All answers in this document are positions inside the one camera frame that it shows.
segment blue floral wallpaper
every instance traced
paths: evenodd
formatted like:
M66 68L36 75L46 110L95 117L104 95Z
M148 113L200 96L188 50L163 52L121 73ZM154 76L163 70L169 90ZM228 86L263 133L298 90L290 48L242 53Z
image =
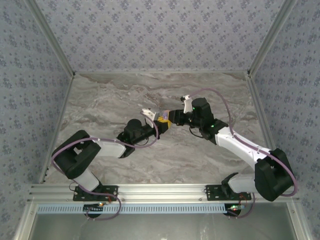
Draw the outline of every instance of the blue floral wallpaper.
M36 0L74 71L245 70L283 0Z
M255 81L273 138L299 181L311 231L320 239L320 2L299 0Z
M37 183L70 77L22 0L0 1L0 239Z

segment black bracket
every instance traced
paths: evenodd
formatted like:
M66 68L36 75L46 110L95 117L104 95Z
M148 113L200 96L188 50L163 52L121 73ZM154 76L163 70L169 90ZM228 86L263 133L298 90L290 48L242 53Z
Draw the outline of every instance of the black bracket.
M240 200L251 200L251 194L246 192L241 193L231 193L229 196L227 196L223 189L222 185L206 185L205 190L206 199L208 201L240 201Z
M88 213L88 217L95 219L99 217L104 210L103 206L99 206L99 204L85 204L82 208L83 212L86 212L85 215L87 215L87 212L96 212L96 213Z
M117 185L103 185L99 188L99 193L113 194L118 196L119 187ZM114 197L107 197L103 195L93 195L83 191L80 187L76 186L73 194L73 201L75 202L115 202Z

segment aluminum frame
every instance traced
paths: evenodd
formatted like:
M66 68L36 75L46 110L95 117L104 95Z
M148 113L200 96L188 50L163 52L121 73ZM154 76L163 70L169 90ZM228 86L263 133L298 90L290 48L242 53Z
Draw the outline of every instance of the aluminum frame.
M298 0L284 0L279 9L278 14L276 15L275 19L269 31L267 32L255 58L253 59L251 66L249 68L249 75L250 77L254 77L266 58L267 53L269 52L270 48L272 47L273 43L275 42L279 32L283 28L284 24L287 21L292 9L296 5Z
M257 116L262 129L263 137L268 148L275 148L275 143L264 114L261 101L255 82L251 77L246 77L249 92L257 111ZM72 81L68 87L67 95L63 102L63 110L59 116L56 131L51 141L49 152L46 156L46 162L42 170L40 181L42 184L33 184L30 193L27 196L27 204L23 216L17 228L14 240L27 240L30 237L37 209L41 204L75 204L73 201L73 192L70 192L68 184L43 184L50 164L50 153L52 152L57 140L59 129L61 127L66 104L69 98ZM119 186L119 198L126 204L206 204L212 203L207 201L204 193L205 183L199 184L115 184ZM257 203L269 203L259 194L256 194ZM304 215L300 198L297 197L278 197L275 203L286 203L291 217L292 225L298 240L312 240L311 231ZM234 201L215 201L215 203L234 203Z
M59 42L54 34L54 32L51 30L46 17L42 13L40 7L36 3L36 0L24 0L25 4L29 8L31 14L33 15L36 23L38 24L39 28L41 29L43 35L45 36L46 40L50 44L54 54L58 58L59 62L61 63L62 68L64 71L70 76L73 76L73 70L72 67L68 61L68 58L66 57L64 51L62 50L61 46L59 45Z
M207 201L206 184L118 184L118 197L126 204L199 204L234 203L235 201ZM33 184L14 240L27 240L31 235L37 209L41 204L74 205L73 192L68 184ZM268 204L259 194L257 203ZM312 240L299 197L278 197L274 203L286 203L298 240Z

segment mounting plate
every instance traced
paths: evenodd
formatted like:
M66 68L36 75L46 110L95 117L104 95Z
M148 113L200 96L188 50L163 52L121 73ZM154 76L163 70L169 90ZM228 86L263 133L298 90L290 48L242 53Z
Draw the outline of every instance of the mounting plate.
M206 185L204 192L208 201L239 201L245 200L241 197L243 195L247 201L251 200L251 194L246 192L232 193L229 197L222 191L222 185Z
M118 196L118 189L119 187L117 185L103 185L101 187L101 193L113 194ZM112 202L116 201L114 197L109 198L107 196L102 196L102 195L92 195L90 193L83 191L78 186L76 186L74 189L73 201L75 202L94 202L94 201L108 202L109 200Z

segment cable tie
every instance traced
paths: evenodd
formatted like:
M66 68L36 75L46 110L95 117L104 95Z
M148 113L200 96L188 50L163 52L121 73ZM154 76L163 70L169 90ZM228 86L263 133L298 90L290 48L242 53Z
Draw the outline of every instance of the cable tie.
M260 150L261 150L261 146L257 146L256 153L259 154L259 153L260 153Z

